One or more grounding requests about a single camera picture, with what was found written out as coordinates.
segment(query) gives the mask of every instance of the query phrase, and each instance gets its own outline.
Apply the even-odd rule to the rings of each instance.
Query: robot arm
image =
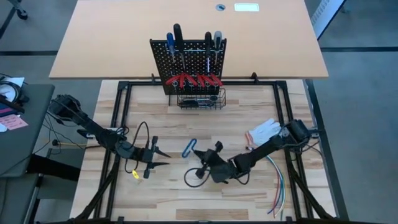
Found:
[[[89,133],[94,134],[98,144],[107,150],[119,155],[124,159],[132,159],[147,163],[147,169],[144,172],[144,178],[148,178],[149,169],[155,166],[165,165],[164,162],[152,162],[153,155],[158,153],[162,156],[170,157],[159,150],[156,146],[158,137],[152,138],[152,147],[149,148],[147,141],[144,148],[135,147],[127,142],[127,138],[116,131],[102,128],[84,113],[80,108],[80,102],[70,95],[58,95],[52,100],[49,111],[62,121],[71,121],[85,128]]]
[[[290,149],[302,147],[310,140],[310,133],[303,121],[293,120],[280,130],[279,134],[271,137],[269,141],[257,149],[238,154],[227,161],[224,161],[218,153],[223,145],[216,143],[216,150],[208,149],[206,152],[194,150],[194,153],[201,159],[203,167],[196,173],[202,179],[207,168],[210,168],[210,175],[214,182],[227,183],[228,179],[238,179],[248,174],[256,162],[279,149]]]

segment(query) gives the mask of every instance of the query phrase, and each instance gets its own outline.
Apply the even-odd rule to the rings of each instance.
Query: headphones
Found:
[[[4,97],[11,103],[25,103],[29,100],[22,93],[22,88],[19,85],[4,79],[4,76],[0,77],[0,97]]]

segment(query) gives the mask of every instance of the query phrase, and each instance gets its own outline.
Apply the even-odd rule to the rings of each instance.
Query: wooden work surface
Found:
[[[117,84],[117,80],[102,82],[94,120],[104,127],[109,127],[111,121]],[[288,86],[295,118],[311,126],[312,118],[301,80],[289,80]],[[187,159],[181,158],[181,152],[191,138],[198,139],[195,149],[199,150],[214,149],[215,142],[221,141],[224,149],[220,156],[228,159],[245,152],[244,133],[247,130],[277,117],[271,86],[226,86],[226,96],[227,105],[222,110],[181,110],[177,106],[168,106],[168,96],[164,95],[161,86],[132,88],[127,118],[127,125],[131,129],[128,140],[132,141],[137,125],[147,121],[150,136],[159,136],[158,146],[172,158],[156,156],[154,161],[169,162],[170,165],[156,167],[149,179],[141,183],[125,173],[124,161],[121,163],[113,220],[118,216],[124,216],[125,220],[274,220],[272,215],[267,215],[267,211],[275,197],[277,176],[273,166],[265,159],[257,162],[247,185],[241,185],[236,180],[230,180],[228,185],[216,184],[209,179],[203,186],[191,189],[183,181],[183,175],[189,168],[200,166],[200,161],[193,154]],[[138,139],[143,146],[145,129],[141,130]],[[77,216],[97,191],[103,158],[104,149],[86,150],[71,217]],[[272,153],[271,158],[287,177],[283,151]],[[326,211],[334,215],[319,153],[313,150],[305,152],[303,163],[311,192]],[[134,161],[129,161],[127,169],[132,170],[135,165]],[[145,168],[146,164],[139,164],[137,172],[141,177]],[[188,175],[188,181],[198,184],[194,174]],[[287,188],[284,216],[293,216],[289,184]],[[300,191],[299,195],[302,211],[305,211]],[[108,196],[104,198],[102,217]]]
[[[235,3],[259,4],[236,12]],[[50,78],[159,76],[149,39],[164,40],[179,23],[183,38],[227,38],[223,77],[325,78],[328,76],[304,0],[92,0],[78,1]]]

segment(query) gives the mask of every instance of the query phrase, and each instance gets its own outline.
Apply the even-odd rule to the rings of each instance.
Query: white label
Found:
[[[256,3],[236,3],[235,11],[236,12],[258,12],[258,11],[260,11],[260,7]]]

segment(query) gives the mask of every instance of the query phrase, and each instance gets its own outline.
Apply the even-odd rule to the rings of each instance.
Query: tool holder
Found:
[[[164,93],[166,95],[218,95],[220,91],[219,85],[210,85],[204,81],[205,86],[198,86],[197,75],[205,75],[212,80],[210,74],[213,74],[216,78],[221,80],[223,73],[224,56],[226,50],[226,39],[221,41],[220,51],[217,54],[216,64],[216,52],[214,44],[211,46],[210,53],[210,72],[207,72],[207,57],[205,50],[204,40],[184,40],[184,62],[185,70],[183,69],[182,59],[178,50],[174,53],[174,60],[167,48],[166,40],[149,40],[150,47],[154,54],[156,67],[159,73],[159,77],[162,80]],[[176,77],[186,73],[191,76],[198,85],[188,81],[184,78],[183,88],[180,88],[180,79],[173,82],[170,85],[166,84],[166,81],[170,78]]]
[[[177,95],[177,105],[181,109],[222,109],[226,105],[225,89],[217,95]]]

